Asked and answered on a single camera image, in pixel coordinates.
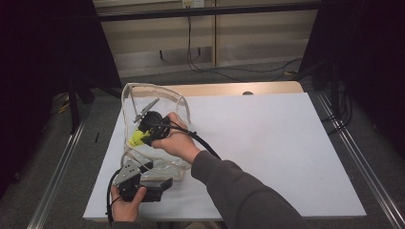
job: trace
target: yellow tag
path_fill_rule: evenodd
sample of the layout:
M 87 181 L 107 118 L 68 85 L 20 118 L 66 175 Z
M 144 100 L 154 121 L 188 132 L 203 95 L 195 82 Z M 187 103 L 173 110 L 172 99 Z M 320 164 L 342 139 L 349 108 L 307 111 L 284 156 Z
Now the yellow tag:
M 129 145 L 132 147 L 141 146 L 144 144 L 141 139 L 143 137 L 149 136 L 149 135 L 150 135 L 149 132 L 144 133 L 144 132 L 136 129 L 134 131 L 134 133 L 132 134 L 131 139 L 129 139 Z

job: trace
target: electrical outlet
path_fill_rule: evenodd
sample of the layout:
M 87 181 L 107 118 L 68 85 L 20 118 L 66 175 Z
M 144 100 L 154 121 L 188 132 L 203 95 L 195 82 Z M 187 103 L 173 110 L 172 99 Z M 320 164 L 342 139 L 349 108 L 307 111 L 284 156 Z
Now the electrical outlet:
M 204 0 L 194 0 L 193 8 L 204 8 L 204 7 L 205 7 Z
M 186 8 L 193 8 L 193 0 L 182 0 L 182 7 Z

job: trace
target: wooden tabletop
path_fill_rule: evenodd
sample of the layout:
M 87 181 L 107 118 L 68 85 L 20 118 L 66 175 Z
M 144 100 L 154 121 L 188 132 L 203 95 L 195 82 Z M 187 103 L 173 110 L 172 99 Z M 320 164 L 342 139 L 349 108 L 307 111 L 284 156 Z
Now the wooden tabletop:
M 184 96 L 252 94 L 296 94 L 304 90 L 298 82 L 258 82 L 165 86 Z

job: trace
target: wrist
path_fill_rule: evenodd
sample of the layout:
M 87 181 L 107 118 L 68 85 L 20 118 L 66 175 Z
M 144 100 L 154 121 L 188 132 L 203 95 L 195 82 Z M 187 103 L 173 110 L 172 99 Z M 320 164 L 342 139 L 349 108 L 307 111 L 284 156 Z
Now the wrist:
M 192 165 L 194 162 L 194 159 L 196 158 L 197 154 L 200 153 L 200 151 L 201 150 L 199 148 L 197 148 L 196 146 L 191 147 L 190 149 L 187 149 L 187 151 L 185 152 L 182 159 Z

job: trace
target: gray sleeve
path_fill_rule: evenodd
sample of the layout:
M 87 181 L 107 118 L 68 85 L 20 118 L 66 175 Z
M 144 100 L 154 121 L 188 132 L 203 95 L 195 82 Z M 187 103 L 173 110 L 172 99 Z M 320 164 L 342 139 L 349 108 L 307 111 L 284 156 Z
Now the gray sleeve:
M 113 221 L 112 229 L 140 229 L 138 222 Z
M 194 160 L 191 175 L 206 185 L 230 229 L 309 228 L 283 197 L 232 161 L 221 161 L 202 151 Z

